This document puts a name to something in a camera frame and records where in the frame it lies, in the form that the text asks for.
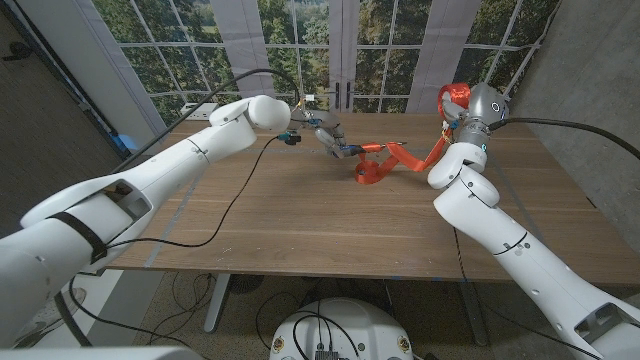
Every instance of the black cable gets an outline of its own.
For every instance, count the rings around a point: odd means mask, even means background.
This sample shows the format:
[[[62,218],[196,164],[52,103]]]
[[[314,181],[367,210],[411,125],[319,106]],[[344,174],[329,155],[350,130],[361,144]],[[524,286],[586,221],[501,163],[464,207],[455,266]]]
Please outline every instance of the black cable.
[[[535,330],[535,329],[532,329],[532,328],[530,328],[530,327],[528,327],[528,326],[526,326],[526,325],[523,325],[523,324],[521,324],[521,323],[519,323],[519,322],[517,322],[517,321],[515,321],[515,320],[513,320],[513,319],[510,319],[510,318],[508,318],[507,316],[505,316],[505,315],[501,314],[500,312],[498,312],[497,310],[493,309],[492,307],[490,307],[490,306],[489,306],[489,305],[487,305],[486,303],[484,303],[484,302],[480,299],[480,294],[478,293],[478,289],[476,289],[476,284],[475,284],[474,282],[470,282],[470,281],[467,279],[467,275],[465,275],[465,273],[464,273],[464,265],[462,265],[462,255],[461,255],[461,253],[460,253],[460,242],[459,242],[459,240],[458,240],[458,232],[457,232],[457,230],[456,230],[456,228],[455,228],[455,227],[453,228],[453,236],[454,236],[454,237],[455,237],[455,239],[456,239],[456,248],[458,249],[458,262],[459,262],[459,264],[460,264],[460,271],[462,272],[462,278],[463,278],[464,282],[468,282],[468,283],[470,283],[470,284],[471,284],[471,286],[473,287],[473,291],[474,291],[474,292],[475,292],[475,294],[476,294],[476,300],[478,301],[478,303],[479,303],[480,305],[482,305],[482,306],[484,306],[485,308],[487,308],[487,310],[491,311],[493,314],[497,315],[499,318],[501,318],[501,319],[503,319],[503,320],[505,320],[505,321],[508,321],[508,322],[510,322],[510,323],[512,323],[512,324],[514,324],[514,325],[516,325],[516,326],[518,326],[518,327],[521,327],[521,328],[523,328],[523,329],[525,329],[525,330],[527,330],[527,331],[530,331],[530,332],[532,332],[532,333],[534,333],[534,334],[540,335],[540,336],[542,336],[542,337],[544,337],[544,338],[547,338],[547,339],[549,339],[549,340],[555,341],[555,342],[557,342],[558,344],[562,344],[562,345],[564,345],[564,346],[567,346],[567,347],[569,347],[569,348],[571,348],[571,349],[573,349],[573,350],[579,351],[579,352],[581,352],[581,353],[583,353],[583,354],[585,354],[585,355],[587,355],[587,356],[590,356],[590,357],[592,357],[592,358],[594,358],[594,359],[602,360],[602,359],[601,359],[601,358],[599,358],[597,355],[594,355],[594,354],[592,354],[592,353],[590,353],[590,352],[588,352],[588,351],[586,351],[586,350],[584,350],[584,349],[581,349],[581,348],[579,348],[579,347],[577,347],[577,346],[575,346],[575,345],[573,345],[573,344],[569,344],[568,342],[562,341],[562,340],[560,340],[560,339],[556,339],[556,338],[554,338],[553,336],[547,335],[547,334],[545,334],[545,333],[543,333],[543,332],[540,332],[540,331]]]
[[[318,315],[318,314],[314,314],[313,312],[311,312],[311,315],[305,315],[303,317],[301,317],[300,319],[296,320],[296,322],[293,324],[293,342],[294,344],[296,344],[296,348],[298,349],[298,352],[300,353],[300,355],[305,359],[305,360],[309,360],[309,358],[307,357],[307,355],[304,354],[304,352],[302,351],[302,348],[300,347],[300,343],[298,343],[298,338],[296,336],[296,329],[298,327],[298,324],[304,320],[304,319],[308,319],[308,318],[312,318],[312,317],[319,317],[325,321],[328,321],[330,323],[332,323],[333,325],[335,325],[340,331],[342,331],[342,333],[347,337],[347,339],[349,340],[349,342],[351,343],[351,346],[353,347],[353,351],[355,351],[356,353],[356,358],[360,358],[360,353],[358,353],[358,348],[356,347],[356,344],[353,342],[353,339],[351,339],[351,336],[349,336],[349,334],[342,328],[342,326],[338,325],[335,321],[329,319],[328,317],[322,316],[322,315]]]
[[[320,315],[320,299],[318,299],[318,315]],[[322,329],[320,329],[320,326],[320,318],[318,318],[318,336],[320,337],[320,345],[322,345],[322,350],[324,350],[324,344],[322,343]]]
[[[128,159],[126,159],[124,162],[122,162],[122,164],[118,165],[115,169],[113,169],[111,171],[110,174],[114,174],[117,173],[119,171],[121,171],[122,169],[124,169],[127,165],[129,165],[131,162],[133,162],[135,159],[137,159],[138,157],[140,157],[140,155],[142,155],[145,151],[147,151],[151,146],[153,146],[155,143],[157,143],[161,138],[163,138],[164,136],[166,136],[169,132],[171,132],[171,130],[175,129],[176,126],[178,126],[181,122],[183,122],[187,117],[189,117],[189,115],[191,115],[194,111],[196,111],[202,104],[206,103],[207,101],[209,101],[215,94],[217,94],[218,92],[224,90],[224,88],[226,88],[227,86],[235,83],[236,81],[243,79],[249,75],[252,74],[256,74],[256,73],[272,73],[272,74],[276,74],[281,76],[283,79],[285,79],[286,81],[288,81],[294,88],[294,92],[295,92],[295,96],[296,99],[300,99],[300,92],[298,90],[298,86],[296,85],[295,81],[286,73],[278,71],[278,70],[272,70],[272,69],[254,69],[254,70],[249,70],[247,72],[244,72],[236,77],[234,77],[233,79],[224,82],[222,85],[218,86],[216,89],[214,89],[213,91],[211,91],[209,94],[207,94],[207,96],[204,97],[204,99],[202,99],[199,103],[197,103],[195,106],[193,106],[189,111],[187,111],[186,113],[184,113],[180,118],[178,118],[173,124],[171,124],[170,126],[168,126],[165,130],[163,130],[159,135],[157,135],[155,138],[153,138],[151,141],[149,141],[147,144],[145,144],[139,151],[137,151],[135,154],[131,155],[131,157],[129,157]],[[213,238],[216,236],[216,234],[218,233],[218,230],[220,230],[220,227],[222,226],[222,222],[224,221],[224,218],[227,216],[227,213],[229,212],[229,210],[231,209],[231,205],[233,205],[233,203],[236,201],[236,199],[238,198],[238,196],[240,196],[240,194],[242,193],[242,190],[244,190],[244,188],[247,186],[247,183],[249,182],[249,179],[251,179],[251,176],[253,175],[253,172],[255,171],[256,167],[258,166],[258,161],[260,161],[260,158],[262,157],[262,154],[264,153],[264,150],[267,148],[267,146],[273,141],[277,139],[277,137],[274,137],[273,139],[269,140],[267,142],[267,144],[264,146],[264,148],[262,149],[262,151],[260,152],[260,155],[258,156],[258,159],[256,160],[255,165],[253,166],[253,169],[251,170],[251,173],[249,174],[249,177],[247,178],[247,181],[244,183],[244,185],[242,186],[242,189],[240,189],[240,192],[238,192],[238,195],[236,195],[236,197],[233,199],[233,201],[231,202],[231,204],[229,204],[229,207],[227,208],[227,210],[225,211],[224,215],[222,216],[222,219],[220,220],[220,224],[218,225],[218,228],[216,229],[215,233],[211,236],[211,238],[206,241],[204,244],[201,244],[200,246],[206,245],[207,243],[209,243],[210,241],[213,240]],[[173,242],[166,242],[167,244],[171,244],[171,245],[176,245],[176,246],[184,246],[183,244],[178,244],[178,243],[173,243]],[[60,314],[63,316],[63,319],[65,320],[65,323],[67,324],[67,327],[69,328],[69,330],[71,331],[71,333],[75,336],[76,340],[82,345],[82,346],[91,346],[90,342],[88,341],[88,339],[86,338],[86,336],[82,333],[82,330],[80,329],[80,327],[78,326],[78,324],[76,323],[76,321],[73,319],[72,316],[65,316],[65,314],[70,314],[69,308],[67,307],[67,304],[64,302],[64,299],[62,298],[62,295],[60,293],[58,293],[56,296],[60,295],[60,299],[63,301],[56,301],[56,307],[58,307],[58,311],[60,312]],[[75,297],[73,296],[73,292],[70,294],[71,295],[71,300],[73,300],[74,303],[78,304],[78,301],[75,299]],[[83,309],[83,311],[87,314],[88,311],[86,309],[84,309],[82,306],[80,306],[81,309]]]
[[[71,298],[73,298],[73,289],[71,289],[70,291],[71,291],[71,294],[70,294]],[[91,342],[89,341],[87,336],[82,332],[80,327],[78,327],[78,324],[73,319],[73,315],[71,315],[71,311],[69,311],[69,308],[67,307],[67,303],[64,301],[62,292],[57,293],[53,297],[53,299],[56,302],[56,308],[58,308],[58,312],[60,313],[62,320],[65,322],[65,324],[67,324],[67,327],[71,331],[71,334],[73,334],[76,340],[78,340],[78,343],[80,343],[80,346],[82,347],[93,346],[91,345]]]
[[[302,314],[302,313],[309,313],[309,314],[318,314],[320,315],[320,313],[314,313],[313,311],[308,311],[308,310],[298,310],[295,312],[296,314]],[[327,332],[329,333],[329,351],[333,351],[333,336],[331,335],[331,328],[329,327],[329,322],[327,322],[327,320],[323,320],[324,321],[324,325],[327,327]]]
[[[265,300],[262,305],[260,305],[260,308],[258,308],[258,312],[256,313],[256,333],[258,333],[258,337],[260,338],[260,341],[262,341],[262,344],[264,344],[264,347],[267,348],[267,350],[271,350],[271,346],[267,345],[267,343],[264,341],[264,339],[262,338],[262,334],[260,334],[260,328],[259,328],[259,324],[258,324],[258,318],[260,316],[260,312],[262,311],[262,309],[264,308],[265,305],[267,305],[267,303],[269,301],[271,301],[272,299],[280,296],[280,295],[289,295],[291,298],[293,298],[296,301],[296,304],[298,303],[298,298],[296,298],[295,295],[293,295],[290,292],[286,292],[286,291],[281,291],[279,293],[275,293],[273,295],[271,295],[271,297],[269,297],[267,300]]]
[[[181,243],[177,243],[177,242],[174,242],[174,241],[162,240],[162,239],[156,239],[156,238],[140,238],[140,239],[125,240],[125,241],[119,242],[117,244],[107,245],[107,249],[111,249],[111,248],[114,248],[116,246],[120,246],[120,245],[124,245],[124,244],[131,244],[131,243],[142,242],[142,241],[158,242],[158,243],[163,243],[163,244],[168,244],[168,245],[173,245],[173,246],[179,246],[179,247],[185,247],[185,248],[196,248],[196,247],[202,247],[202,246],[207,245],[208,243],[213,241],[213,239],[216,237],[216,235],[218,235],[218,232],[220,231],[220,228],[222,228],[222,223],[224,222],[225,217],[229,213],[229,210],[231,210],[231,207],[233,206],[233,203],[235,203],[236,200],[238,200],[238,197],[240,197],[240,194],[242,194],[242,191],[244,190],[244,188],[247,187],[247,184],[249,183],[249,180],[251,180],[251,176],[253,176],[253,173],[256,171],[256,168],[258,167],[258,163],[260,162],[260,158],[262,157],[262,154],[264,154],[264,151],[267,149],[267,146],[269,146],[269,144],[271,144],[271,142],[273,140],[276,140],[277,138],[278,138],[277,136],[271,138],[264,145],[264,147],[260,151],[260,155],[258,155],[258,158],[256,159],[256,162],[253,165],[253,169],[251,169],[251,172],[249,173],[249,176],[247,177],[247,180],[244,182],[244,185],[242,185],[242,188],[240,189],[240,191],[238,191],[238,193],[233,198],[233,200],[231,200],[231,203],[229,204],[229,206],[227,206],[227,210],[225,210],[224,214],[222,214],[222,218],[220,219],[220,223],[218,223],[218,227],[216,228],[216,231],[214,231],[213,235],[211,235],[211,237],[207,241],[205,241],[203,243],[200,243],[200,244],[181,244]]]
[[[188,118],[189,115],[193,114],[194,111],[198,110],[198,108],[202,104],[204,104],[204,103],[208,102],[209,100],[211,100],[211,98],[214,95],[216,95],[220,91],[224,90],[227,86],[229,86],[231,84],[234,84],[238,80],[244,79],[247,76],[253,75],[255,73],[272,73],[272,74],[276,74],[276,75],[281,76],[283,79],[288,81],[293,86],[296,99],[300,99],[300,92],[298,91],[298,86],[296,85],[296,82],[289,75],[285,74],[284,72],[281,72],[281,71],[278,71],[278,70],[273,70],[273,69],[253,69],[253,70],[249,70],[247,72],[244,72],[244,73],[234,77],[231,80],[225,81],[222,85],[220,85],[217,88],[213,89],[209,94],[207,94],[207,96],[205,96],[202,100],[200,100],[199,103],[194,105],[189,111],[187,111],[182,116],[180,116],[176,121],[174,121],[166,129],[164,129],[160,134],[156,135],[156,137],[154,137],[151,141],[146,143],[142,148],[140,148],[140,150],[136,151],[133,155],[131,155],[131,157],[129,157],[129,158],[127,158],[127,160],[123,161],[122,164],[118,165],[109,174],[115,174],[117,172],[122,171],[122,169],[124,169],[127,165],[131,164],[135,159],[140,157],[140,155],[142,155],[145,151],[149,150],[149,148],[151,148],[153,145],[155,145],[155,143],[157,143],[160,139],[162,139],[167,134],[169,134],[171,132],[171,130],[175,129],[178,125],[180,125],[180,123],[182,123],[186,118]]]
[[[155,328],[153,328],[153,332],[158,332],[158,329],[167,321],[177,318],[178,316],[182,316],[184,314],[190,314],[189,317],[182,322],[182,324],[180,326],[178,326],[177,328],[171,330],[168,333],[165,333],[164,335],[171,335],[174,334],[178,331],[180,331],[182,328],[184,328],[189,321],[193,318],[193,316],[196,314],[196,312],[200,309],[202,309],[204,306],[207,305],[208,301],[205,302],[204,304],[202,304],[202,302],[204,301],[204,299],[207,297],[207,293],[209,292],[209,289],[211,288],[211,279],[213,278],[213,276],[211,274],[200,274],[198,276],[195,277],[195,279],[193,279],[193,293],[194,293],[194,301],[195,304],[193,304],[193,306],[189,307],[189,308],[185,308],[183,307],[177,300],[177,297],[175,296],[175,280],[178,278],[178,274],[176,273],[176,276],[173,278],[173,282],[171,284],[171,292],[173,293],[173,299],[175,301],[175,303],[178,305],[178,307],[180,307],[182,309],[182,311],[180,311],[177,314],[173,314],[171,316],[166,317],[164,320],[160,321],[160,323],[158,323],[158,325],[156,325]],[[198,298],[198,294],[197,294],[197,287],[196,284],[198,282],[198,279],[202,278],[203,276],[206,276],[207,279],[209,280],[207,282],[207,288],[205,289],[204,293],[202,294],[202,296],[200,296],[200,298]],[[151,343],[153,343],[154,341],[158,340],[160,338],[154,338],[153,335],[151,335],[151,337],[149,337],[149,341],[147,342],[147,345],[151,345]]]
[[[511,119],[504,119],[502,121],[498,121],[498,122],[495,122],[495,123],[489,125],[489,130],[490,131],[494,131],[494,130],[497,130],[497,129],[499,129],[499,128],[507,125],[507,124],[514,124],[514,123],[553,125],[553,126],[562,126],[562,127],[569,127],[569,128],[589,131],[589,132],[592,132],[594,134],[598,134],[600,136],[606,137],[607,139],[609,139],[609,140],[613,141],[614,143],[620,145],[623,149],[627,150],[633,156],[635,156],[638,160],[640,160],[640,150],[636,149],[635,147],[633,147],[628,142],[622,140],[618,136],[616,136],[616,135],[614,135],[614,134],[612,134],[612,133],[610,133],[610,132],[608,132],[606,130],[600,129],[600,128],[595,127],[595,126],[586,125],[586,124],[580,124],[580,123],[575,123],[575,122],[570,122],[570,121],[562,121],[562,120],[552,120],[552,119],[511,118]]]
[[[173,340],[173,341],[175,341],[175,342],[178,342],[178,343],[180,343],[180,344],[182,344],[182,345],[184,345],[184,346],[186,346],[186,347],[188,347],[188,348],[192,349],[192,348],[191,348],[191,346],[189,346],[189,344],[187,344],[186,342],[184,342],[184,341],[182,341],[182,340],[180,340],[180,339],[178,339],[178,338],[175,338],[175,337],[173,337],[173,336],[165,336],[165,335],[162,335],[162,334],[158,334],[158,333],[156,333],[156,332],[154,332],[154,331],[149,331],[149,330],[147,330],[147,329],[142,329],[142,328],[135,327],[135,326],[130,326],[130,325],[121,324],[121,323],[119,323],[119,322],[115,322],[115,321],[111,321],[111,320],[106,320],[106,319],[103,319],[103,318],[101,318],[101,317],[99,317],[99,316],[97,316],[97,315],[93,314],[92,312],[90,312],[89,310],[87,310],[84,306],[82,306],[82,304],[80,304],[80,302],[79,302],[79,301],[75,298],[75,296],[73,295],[73,282],[75,281],[75,279],[76,279],[76,277],[74,276],[74,277],[72,277],[72,278],[71,278],[71,280],[69,281],[69,295],[70,295],[70,297],[71,297],[71,301],[73,301],[73,303],[74,303],[74,304],[76,304],[76,306],[78,307],[78,309],[82,310],[82,312],[84,312],[85,314],[89,315],[89,317],[91,317],[92,319],[94,319],[94,320],[96,320],[96,321],[99,321],[99,322],[101,322],[101,323],[104,323],[104,324],[109,324],[109,325],[113,325],[113,326],[121,327],[121,328],[124,328],[124,329],[129,329],[129,330],[139,331],[139,332],[143,332],[143,333],[151,334],[151,335],[153,335],[153,336],[158,336],[158,337],[161,337],[161,338],[165,338],[165,339]],[[209,358],[207,358],[207,357],[205,357],[205,356],[203,356],[203,355],[200,355],[200,356],[202,356],[202,357],[203,357],[204,359],[206,359],[206,360],[211,360],[211,359],[209,359]]]

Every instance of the gray wall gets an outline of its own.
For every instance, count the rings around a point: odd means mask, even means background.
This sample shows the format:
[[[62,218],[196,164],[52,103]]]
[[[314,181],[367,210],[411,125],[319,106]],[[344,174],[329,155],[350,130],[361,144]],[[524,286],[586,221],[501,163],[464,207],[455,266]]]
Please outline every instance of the gray wall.
[[[0,13],[0,56],[23,41]],[[56,191],[104,175],[120,161],[34,54],[0,61],[0,237]]]
[[[594,125],[640,148],[639,34],[638,1],[564,0],[511,102],[512,116]],[[640,252],[640,161],[598,135],[531,127]]]

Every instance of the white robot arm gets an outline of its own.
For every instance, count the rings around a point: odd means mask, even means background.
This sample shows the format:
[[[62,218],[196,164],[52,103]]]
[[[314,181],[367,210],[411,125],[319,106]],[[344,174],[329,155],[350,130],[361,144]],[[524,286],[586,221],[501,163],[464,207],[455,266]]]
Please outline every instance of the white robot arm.
[[[252,126],[282,132],[291,111],[256,96],[212,113],[211,126],[121,173],[81,182],[49,197],[21,220],[23,230],[0,240],[0,347],[78,271],[95,271],[118,257],[162,204],[210,164],[257,137]]]
[[[449,120],[462,129],[429,173],[447,188],[434,200],[451,225],[484,246],[545,314],[560,338],[602,359],[637,359],[640,310],[583,280],[498,206],[496,188],[482,175],[488,126],[508,116],[504,98],[485,83],[471,91],[469,109],[447,103]],[[577,359],[593,357],[571,350]]]

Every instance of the green foliage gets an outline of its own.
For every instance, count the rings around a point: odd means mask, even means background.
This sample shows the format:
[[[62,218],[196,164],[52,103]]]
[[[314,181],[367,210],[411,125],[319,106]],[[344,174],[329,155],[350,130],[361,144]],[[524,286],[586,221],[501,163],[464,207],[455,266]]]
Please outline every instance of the green foliage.
[[[515,7],[516,0],[483,0],[467,43],[500,45]]]
[[[148,42],[138,16],[128,0],[94,0],[93,4],[118,42]]]
[[[182,115],[180,109],[184,106],[184,101],[182,101],[182,97],[179,95],[156,96],[152,97],[151,100],[167,126],[171,125]]]
[[[464,49],[453,82],[473,86],[484,81],[497,50]]]
[[[168,0],[137,0],[155,41],[187,41]]]
[[[122,48],[122,52],[124,52],[148,93],[154,94],[177,90],[155,48]]]
[[[182,90],[207,90],[190,48],[162,46],[160,51]]]
[[[409,95],[420,50],[391,50],[384,93]]]
[[[222,36],[213,16],[211,4],[197,0],[174,0],[182,24],[195,42],[221,43]]]
[[[382,108],[380,112],[383,113],[403,113],[407,110],[407,103],[409,99],[382,99]]]
[[[355,98],[353,99],[353,112],[369,113],[378,112],[379,99]]]
[[[431,0],[400,0],[396,13],[393,43],[420,45],[429,18]]]
[[[389,43],[393,1],[361,0],[358,16],[358,44],[384,45]]]
[[[224,48],[196,47],[195,51],[196,56],[200,59],[200,65],[202,65],[204,76],[212,89],[233,79],[231,64],[229,64],[227,52]],[[238,91],[238,85],[230,85],[227,88],[227,91]]]
[[[356,91],[363,95],[380,95],[386,53],[386,50],[357,51]]]
[[[300,49],[302,86],[307,94],[326,94],[329,89],[329,49]]]
[[[329,44],[329,7],[322,8],[318,16],[308,20],[298,18],[298,39],[301,44],[326,45]]]
[[[223,105],[231,104],[234,101],[242,100],[242,97],[240,95],[235,95],[235,94],[221,94],[221,95],[214,96],[214,99],[215,99],[215,102],[218,103],[218,105],[223,106]]]
[[[300,44],[329,44],[329,4],[327,0],[296,0],[296,21]]]
[[[513,23],[508,45],[522,46],[533,44],[544,30],[547,19],[558,4],[558,0],[527,0],[522,3],[520,12]]]
[[[308,110],[324,110],[329,111],[329,98],[316,98],[315,101],[310,101],[305,104]]]
[[[265,43],[295,43],[289,0],[258,0],[258,10]]]
[[[528,52],[529,49],[523,49],[520,51],[503,51],[502,55],[500,55],[500,58],[498,59],[496,70],[491,76],[489,85],[500,91],[504,91],[513,76],[516,74],[516,71],[518,71],[518,68],[527,56]]]
[[[298,80],[298,61],[296,50],[293,48],[268,48],[267,56],[269,57],[269,67],[272,69],[284,71],[289,74],[296,82]],[[273,87],[277,93],[292,93],[291,85],[280,76],[273,77]]]

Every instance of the cable connector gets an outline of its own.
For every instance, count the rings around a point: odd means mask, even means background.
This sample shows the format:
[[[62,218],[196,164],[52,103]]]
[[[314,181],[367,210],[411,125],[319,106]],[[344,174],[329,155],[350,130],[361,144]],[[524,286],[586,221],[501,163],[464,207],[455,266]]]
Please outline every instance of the cable connector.
[[[294,133],[291,133],[289,131],[284,134],[279,134],[278,136],[276,136],[276,138],[280,141],[284,141],[284,143],[287,145],[295,145],[302,141],[302,136],[295,135]]]

